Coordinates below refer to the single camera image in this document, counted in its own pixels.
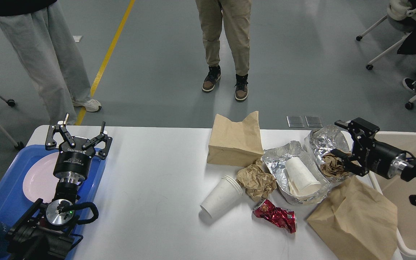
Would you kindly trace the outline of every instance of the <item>yellow floor line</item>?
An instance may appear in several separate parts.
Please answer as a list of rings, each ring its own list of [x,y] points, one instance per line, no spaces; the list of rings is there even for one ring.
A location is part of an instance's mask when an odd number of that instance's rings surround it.
[[[94,93],[96,92],[100,79],[102,78],[102,75],[104,74],[105,68],[107,67],[107,64],[109,63],[113,50],[115,49],[115,46],[117,45],[117,41],[120,38],[124,24],[126,23],[127,17],[129,16],[129,12],[131,12],[131,9],[133,8],[134,2],[135,0],[131,0],[129,2],[126,12],[124,13],[123,19],[120,22],[117,32],[115,33],[115,36],[113,37],[112,43],[110,43],[109,50],[107,51],[107,54],[105,55],[104,60],[102,61],[102,65],[100,66],[99,72],[97,72],[96,79],[94,79],[94,82],[92,83],[91,97],[93,97]],[[75,125],[81,125],[81,123],[83,122],[83,118],[85,117],[85,114],[86,114],[86,109],[83,107],[81,108],[81,111],[78,114]]]

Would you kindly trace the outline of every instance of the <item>stack of paper cups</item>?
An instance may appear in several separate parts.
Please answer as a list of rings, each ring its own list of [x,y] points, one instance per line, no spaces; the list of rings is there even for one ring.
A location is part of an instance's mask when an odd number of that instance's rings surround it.
[[[224,176],[200,204],[210,217],[218,217],[243,195],[243,188],[230,176]]]
[[[290,193],[294,196],[309,196],[322,186],[298,157],[286,161],[285,168],[289,174]]]

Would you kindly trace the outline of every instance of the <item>robotic arm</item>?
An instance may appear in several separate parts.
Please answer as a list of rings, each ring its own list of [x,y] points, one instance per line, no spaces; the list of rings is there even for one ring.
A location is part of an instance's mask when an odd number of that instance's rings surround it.
[[[360,117],[349,122],[338,120],[335,125],[346,129],[354,142],[350,156],[338,149],[331,151],[342,159],[346,170],[358,176],[365,176],[369,171],[373,171],[386,179],[396,175],[404,181],[416,178],[416,158],[408,151],[377,141],[375,134],[380,131],[378,126]],[[409,196],[409,200],[416,206],[416,195]]]
[[[104,160],[108,155],[112,138],[104,131],[105,122],[99,135],[91,140],[71,136],[66,129],[68,113],[63,121],[50,125],[46,137],[46,150],[56,149],[53,136],[60,133],[64,142],[59,145],[59,155],[53,174],[59,181],[56,194],[51,202],[43,203],[38,199],[25,214],[11,227],[5,237],[9,241],[7,252],[10,260],[63,260],[83,239],[82,235],[73,234],[76,225],[89,224],[99,217],[99,211],[92,202],[77,204],[78,190],[83,181],[88,179],[92,158],[97,156]],[[105,148],[96,154],[94,146],[100,142]],[[77,211],[91,209],[91,219],[79,219]],[[80,237],[74,243],[74,237]]]

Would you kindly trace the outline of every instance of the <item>pink plate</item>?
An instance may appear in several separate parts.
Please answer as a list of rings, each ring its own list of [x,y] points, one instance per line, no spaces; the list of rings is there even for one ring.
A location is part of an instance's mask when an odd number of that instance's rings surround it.
[[[23,180],[23,193],[32,202],[38,198],[43,202],[51,202],[56,193],[56,186],[59,181],[53,175],[59,152],[46,155],[37,161],[28,170]]]

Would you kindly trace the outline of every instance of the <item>concrete floor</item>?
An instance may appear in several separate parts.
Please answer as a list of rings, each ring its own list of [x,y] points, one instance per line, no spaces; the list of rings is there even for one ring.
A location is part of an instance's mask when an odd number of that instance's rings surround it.
[[[91,83],[129,4],[127,0],[59,0]],[[262,129],[288,129],[286,116],[319,116],[324,125],[363,117],[381,130],[416,132],[416,107],[404,77],[416,78],[416,56],[389,54],[366,63],[401,38],[388,22],[355,37],[386,13],[386,1],[263,0],[251,13],[249,97],[234,100],[235,70],[221,38],[222,79],[201,91],[207,65],[193,0],[136,0],[94,98],[103,109],[83,125],[211,128],[216,113],[241,121],[258,110]],[[26,143],[48,117],[0,30],[0,123]],[[17,151],[0,132],[0,179]]]

